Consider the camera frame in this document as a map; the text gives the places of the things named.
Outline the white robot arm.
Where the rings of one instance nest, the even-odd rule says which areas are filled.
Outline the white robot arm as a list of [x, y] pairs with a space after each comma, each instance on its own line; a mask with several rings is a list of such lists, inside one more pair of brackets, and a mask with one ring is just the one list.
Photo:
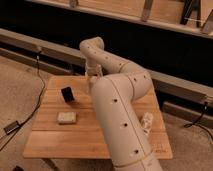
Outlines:
[[80, 43], [90, 94], [115, 171], [163, 171], [132, 102], [152, 86], [149, 72], [104, 50], [100, 37]]

